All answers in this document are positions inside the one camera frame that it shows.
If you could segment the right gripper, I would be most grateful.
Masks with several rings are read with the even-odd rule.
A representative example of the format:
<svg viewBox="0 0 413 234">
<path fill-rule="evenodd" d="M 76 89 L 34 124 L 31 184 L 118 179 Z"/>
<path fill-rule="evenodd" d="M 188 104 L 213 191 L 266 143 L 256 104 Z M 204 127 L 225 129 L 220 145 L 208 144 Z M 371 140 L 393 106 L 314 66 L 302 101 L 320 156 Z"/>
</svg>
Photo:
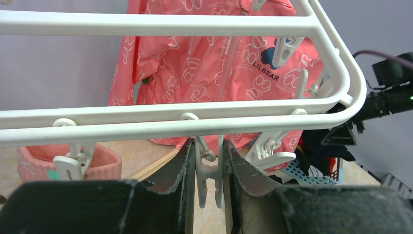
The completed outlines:
<svg viewBox="0 0 413 234">
<path fill-rule="evenodd" d="M 356 126 L 357 132 L 362 134 L 365 130 L 364 123 L 360 113 L 362 112 L 364 105 L 361 107 L 359 112 L 354 115 L 351 119 L 342 125 L 336 126 L 329 130 L 327 134 L 322 138 L 321 144 L 327 145 L 343 145 L 343 146 L 355 146 L 357 145 L 356 137 L 353 133 L 353 127 Z M 333 108 L 328 110 L 327 114 L 334 114 L 344 111 L 347 107 L 338 103 Z"/>
</svg>

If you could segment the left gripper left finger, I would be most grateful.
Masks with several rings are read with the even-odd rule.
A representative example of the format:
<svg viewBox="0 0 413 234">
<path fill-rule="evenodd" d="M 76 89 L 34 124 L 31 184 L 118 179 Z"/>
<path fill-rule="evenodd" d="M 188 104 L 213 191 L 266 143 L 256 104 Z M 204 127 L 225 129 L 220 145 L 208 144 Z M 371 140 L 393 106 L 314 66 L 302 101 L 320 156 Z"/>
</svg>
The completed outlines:
<svg viewBox="0 0 413 234">
<path fill-rule="evenodd" d="M 0 212 L 3 234 L 190 234 L 195 144 L 145 180 L 24 183 Z"/>
</svg>

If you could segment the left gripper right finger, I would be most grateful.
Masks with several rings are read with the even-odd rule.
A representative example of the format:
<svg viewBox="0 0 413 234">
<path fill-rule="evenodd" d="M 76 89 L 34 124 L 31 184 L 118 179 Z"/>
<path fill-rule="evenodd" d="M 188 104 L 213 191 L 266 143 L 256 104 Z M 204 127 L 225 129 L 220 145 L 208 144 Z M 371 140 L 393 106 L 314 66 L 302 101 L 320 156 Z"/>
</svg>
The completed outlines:
<svg viewBox="0 0 413 234">
<path fill-rule="evenodd" d="M 372 186 L 281 185 L 223 141 L 229 234 L 410 234 L 413 208 L 397 192 Z"/>
</svg>

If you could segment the pink sock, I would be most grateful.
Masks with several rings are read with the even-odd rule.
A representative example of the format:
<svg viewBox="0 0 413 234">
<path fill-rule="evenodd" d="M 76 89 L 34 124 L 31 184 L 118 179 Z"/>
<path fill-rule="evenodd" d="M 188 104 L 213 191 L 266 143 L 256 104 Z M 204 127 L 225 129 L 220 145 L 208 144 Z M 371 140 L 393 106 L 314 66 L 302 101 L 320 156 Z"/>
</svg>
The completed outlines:
<svg viewBox="0 0 413 234">
<path fill-rule="evenodd" d="M 120 179 L 121 157 L 96 144 L 79 152 L 75 145 L 40 145 L 17 148 L 17 169 L 22 182 L 35 180 Z"/>
</svg>

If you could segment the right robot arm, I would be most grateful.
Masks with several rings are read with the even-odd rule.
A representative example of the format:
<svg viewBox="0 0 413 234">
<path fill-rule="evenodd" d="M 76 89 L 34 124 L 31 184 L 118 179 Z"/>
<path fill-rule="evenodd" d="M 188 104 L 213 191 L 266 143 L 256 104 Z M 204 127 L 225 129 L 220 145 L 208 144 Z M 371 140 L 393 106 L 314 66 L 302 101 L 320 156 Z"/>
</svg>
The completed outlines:
<svg viewBox="0 0 413 234">
<path fill-rule="evenodd" d="M 359 50 L 353 54 L 353 57 L 359 55 L 384 58 L 383 61 L 372 64 L 378 87 L 372 87 L 366 81 L 371 91 L 367 94 L 360 111 L 344 124 L 329 130 L 321 140 L 322 145 L 356 145 L 353 127 L 362 134 L 366 120 L 413 109 L 413 53 L 392 56 L 380 51 Z"/>
</svg>

